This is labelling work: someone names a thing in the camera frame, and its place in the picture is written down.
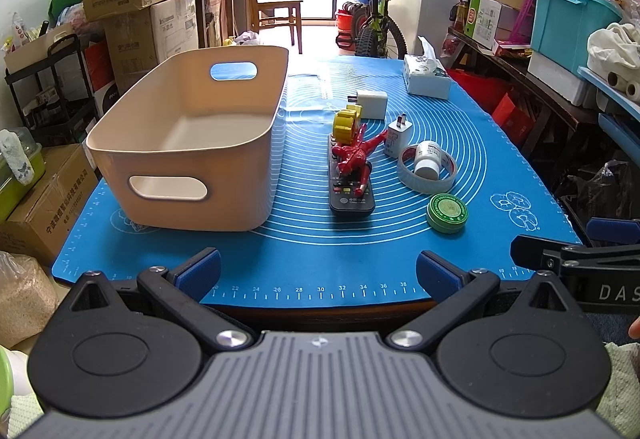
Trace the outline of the black metal shelf rack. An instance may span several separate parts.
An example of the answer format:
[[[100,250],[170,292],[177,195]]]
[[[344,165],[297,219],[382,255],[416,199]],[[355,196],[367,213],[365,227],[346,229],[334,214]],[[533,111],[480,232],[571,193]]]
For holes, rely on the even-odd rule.
[[[73,98],[58,70],[58,65],[68,58],[79,72]],[[6,71],[4,78],[23,125],[43,147],[81,144],[90,132],[90,125],[98,120],[96,100],[76,34],[62,36],[43,59],[19,71]]]

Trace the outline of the red box on floor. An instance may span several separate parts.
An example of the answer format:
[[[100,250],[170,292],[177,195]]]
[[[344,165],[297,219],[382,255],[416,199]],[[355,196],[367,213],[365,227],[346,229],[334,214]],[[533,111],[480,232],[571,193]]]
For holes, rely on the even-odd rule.
[[[509,95],[502,97],[491,117],[516,146],[520,146],[525,141],[535,124]]]

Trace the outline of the bag of grain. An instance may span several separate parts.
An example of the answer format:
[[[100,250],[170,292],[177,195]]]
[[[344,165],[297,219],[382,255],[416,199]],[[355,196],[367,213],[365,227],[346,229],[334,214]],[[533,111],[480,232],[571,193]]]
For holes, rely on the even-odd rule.
[[[39,334],[58,307],[50,277],[34,257],[1,253],[1,345],[13,348]]]

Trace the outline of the green ointment tin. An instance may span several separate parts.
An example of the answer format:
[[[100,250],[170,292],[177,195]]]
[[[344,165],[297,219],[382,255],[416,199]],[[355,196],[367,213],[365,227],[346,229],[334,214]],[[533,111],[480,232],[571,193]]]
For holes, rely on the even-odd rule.
[[[426,207],[426,218],[431,227],[440,232],[460,232],[469,219],[468,207],[457,196],[437,193],[431,196]]]

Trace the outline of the large white charger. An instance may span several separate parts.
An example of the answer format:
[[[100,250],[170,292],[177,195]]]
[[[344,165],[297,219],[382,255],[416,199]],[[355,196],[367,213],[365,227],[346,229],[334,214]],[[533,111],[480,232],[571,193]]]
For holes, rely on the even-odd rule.
[[[386,118],[386,92],[358,89],[353,95],[347,97],[347,101],[361,107],[360,116],[365,120],[384,121]]]

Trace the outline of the clear tape roll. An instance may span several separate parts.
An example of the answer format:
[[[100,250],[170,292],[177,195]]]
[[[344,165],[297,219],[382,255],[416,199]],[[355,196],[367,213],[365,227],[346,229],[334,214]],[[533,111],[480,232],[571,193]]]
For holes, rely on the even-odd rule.
[[[397,160],[397,173],[398,178],[402,184],[414,192],[427,194],[446,193],[452,189],[457,179],[458,164],[454,158],[446,151],[444,151],[444,168],[447,170],[447,176],[440,179],[424,178],[417,175],[415,172],[409,170],[405,164],[405,160],[414,158],[416,156],[416,144],[405,147],[398,156]]]

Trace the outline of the beige plastic storage bin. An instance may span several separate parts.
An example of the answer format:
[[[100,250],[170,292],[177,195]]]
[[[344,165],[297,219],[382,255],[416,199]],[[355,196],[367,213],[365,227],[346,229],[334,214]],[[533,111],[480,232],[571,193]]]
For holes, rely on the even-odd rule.
[[[253,230],[269,217],[285,141],[288,50],[193,49],[142,77],[87,147],[139,225]]]

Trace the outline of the floor cardboard box chinese text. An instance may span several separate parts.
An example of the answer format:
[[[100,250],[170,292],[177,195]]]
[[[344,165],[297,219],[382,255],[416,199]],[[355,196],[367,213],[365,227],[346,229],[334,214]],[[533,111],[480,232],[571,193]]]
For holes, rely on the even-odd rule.
[[[44,149],[43,159],[43,176],[1,222],[1,249],[50,267],[98,179],[80,144]]]

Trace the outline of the large stacked cardboard box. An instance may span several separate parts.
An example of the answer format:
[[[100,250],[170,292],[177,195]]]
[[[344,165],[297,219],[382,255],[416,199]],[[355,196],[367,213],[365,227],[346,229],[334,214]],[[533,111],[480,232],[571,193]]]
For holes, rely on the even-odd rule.
[[[198,49],[195,0],[164,0],[103,22],[116,85],[123,95],[155,66]]]

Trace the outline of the green plastic container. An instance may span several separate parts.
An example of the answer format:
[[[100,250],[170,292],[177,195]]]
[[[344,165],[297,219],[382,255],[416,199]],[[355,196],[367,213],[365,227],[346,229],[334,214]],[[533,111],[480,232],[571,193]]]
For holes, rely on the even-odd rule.
[[[5,221],[43,176],[42,145],[26,127],[1,130],[0,219]]]

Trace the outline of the black remote control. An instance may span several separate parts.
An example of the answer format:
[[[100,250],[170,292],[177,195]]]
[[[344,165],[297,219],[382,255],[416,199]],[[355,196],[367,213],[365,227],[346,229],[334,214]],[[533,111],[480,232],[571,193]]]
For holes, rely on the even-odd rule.
[[[340,158],[332,150],[336,141],[328,138],[329,205],[337,218],[358,219],[369,217],[375,209],[371,186],[372,165],[367,162],[358,170],[343,175],[338,170]]]

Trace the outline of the red toy figure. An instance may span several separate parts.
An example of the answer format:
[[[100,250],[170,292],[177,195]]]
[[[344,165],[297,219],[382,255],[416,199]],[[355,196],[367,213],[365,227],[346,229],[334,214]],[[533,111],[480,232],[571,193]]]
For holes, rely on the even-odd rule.
[[[337,158],[337,173],[341,177],[360,170],[366,165],[368,156],[387,138],[388,130],[384,129],[373,138],[366,140],[364,134],[367,124],[361,124],[350,144],[333,144],[331,154]]]

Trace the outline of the white rolled towel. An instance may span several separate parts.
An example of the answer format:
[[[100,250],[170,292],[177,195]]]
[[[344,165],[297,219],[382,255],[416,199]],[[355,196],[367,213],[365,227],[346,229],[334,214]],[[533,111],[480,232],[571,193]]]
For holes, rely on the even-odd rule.
[[[31,184],[35,178],[35,172],[17,134],[8,129],[1,129],[0,148],[3,159],[15,179],[24,186]]]

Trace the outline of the green white carton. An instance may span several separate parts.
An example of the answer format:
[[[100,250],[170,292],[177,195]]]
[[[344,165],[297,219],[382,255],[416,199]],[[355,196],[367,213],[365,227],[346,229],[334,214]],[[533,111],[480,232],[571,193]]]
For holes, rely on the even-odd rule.
[[[498,30],[501,4],[495,0],[470,0],[464,34],[487,49],[494,44]]]

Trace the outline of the small white plug charger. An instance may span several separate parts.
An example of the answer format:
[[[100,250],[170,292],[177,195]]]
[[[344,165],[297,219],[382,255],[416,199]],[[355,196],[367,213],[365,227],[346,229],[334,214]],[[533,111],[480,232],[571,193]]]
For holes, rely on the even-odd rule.
[[[400,114],[387,126],[384,153],[397,160],[402,151],[410,144],[413,125],[406,114]]]

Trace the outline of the yellow toy gear wrench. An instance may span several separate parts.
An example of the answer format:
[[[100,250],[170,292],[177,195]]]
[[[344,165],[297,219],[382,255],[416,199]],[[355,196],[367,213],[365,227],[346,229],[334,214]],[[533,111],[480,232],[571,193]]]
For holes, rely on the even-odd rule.
[[[334,115],[332,137],[338,144],[351,144],[356,138],[361,123],[362,107],[349,103]]]

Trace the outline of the teal plastic storage crate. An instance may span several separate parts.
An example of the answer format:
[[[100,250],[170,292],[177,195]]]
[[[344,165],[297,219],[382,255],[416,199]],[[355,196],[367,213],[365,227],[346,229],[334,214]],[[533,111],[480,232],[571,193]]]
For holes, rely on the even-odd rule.
[[[587,63],[588,37],[622,19],[614,0],[536,0],[530,47],[576,75]]]

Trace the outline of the blue silicone baking mat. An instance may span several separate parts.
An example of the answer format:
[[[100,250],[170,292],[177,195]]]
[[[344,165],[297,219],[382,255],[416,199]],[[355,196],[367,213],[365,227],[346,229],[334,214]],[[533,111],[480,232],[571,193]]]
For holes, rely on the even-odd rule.
[[[405,115],[414,141],[433,140],[456,160],[452,192],[468,207],[464,228],[434,231],[428,199],[407,189],[383,152],[371,161],[373,213],[341,220],[329,205],[328,136],[334,112],[359,89],[387,96],[386,118]],[[514,237],[575,242],[562,208],[518,149],[458,85],[445,100],[407,92],[402,66],[356,57],[292,59],[286,79],[286,138],[271,214],[242,233],[174,231],[130,221],[110,188],[99,184],[52,268],[74,282],[100,270],[113,280],[142,269],[175,267],[203,248],[220,251],[221,276],[207,303],[238,307],[314,308],[403,303],[424,297],[416,259],[434,251],[463,269],[485,268],[525,280],[514,265]]]

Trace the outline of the wooden chair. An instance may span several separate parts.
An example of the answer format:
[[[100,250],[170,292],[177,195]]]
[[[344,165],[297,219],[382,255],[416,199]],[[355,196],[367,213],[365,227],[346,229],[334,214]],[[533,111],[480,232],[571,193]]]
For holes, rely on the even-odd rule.
[[[282,28],[290,31],[291,45],[299,55],[303,53],[303,18],[301,0],[245,0],[248,29],[256,34],[261,30]]]

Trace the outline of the white tissue box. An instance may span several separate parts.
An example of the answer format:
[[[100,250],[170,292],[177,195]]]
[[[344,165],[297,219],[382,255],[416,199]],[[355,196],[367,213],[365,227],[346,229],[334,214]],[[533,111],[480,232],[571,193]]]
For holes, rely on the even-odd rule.
[[[419,36],[422,47],[421,55],[405,55],[404,81],[409,95],[449,99],[451,78],[436,56],[432,44]]]

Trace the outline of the white green lidded cup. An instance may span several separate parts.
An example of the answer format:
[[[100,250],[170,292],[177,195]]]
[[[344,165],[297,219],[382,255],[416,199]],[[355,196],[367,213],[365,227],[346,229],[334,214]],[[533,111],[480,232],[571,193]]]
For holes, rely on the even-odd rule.
[[[0,347],[1,417],[9,411],[13,396],[27,396],[32,392],[27,374],[27,361],[26,353]]]

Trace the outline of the white pill bottle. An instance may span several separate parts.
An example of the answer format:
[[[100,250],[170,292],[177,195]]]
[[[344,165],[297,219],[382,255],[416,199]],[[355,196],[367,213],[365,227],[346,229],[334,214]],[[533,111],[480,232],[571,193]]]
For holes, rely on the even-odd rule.
[[[432,140],[416,145],[413,160],[414,173],[424,179],[438,180],[442,171],[442,148]]]

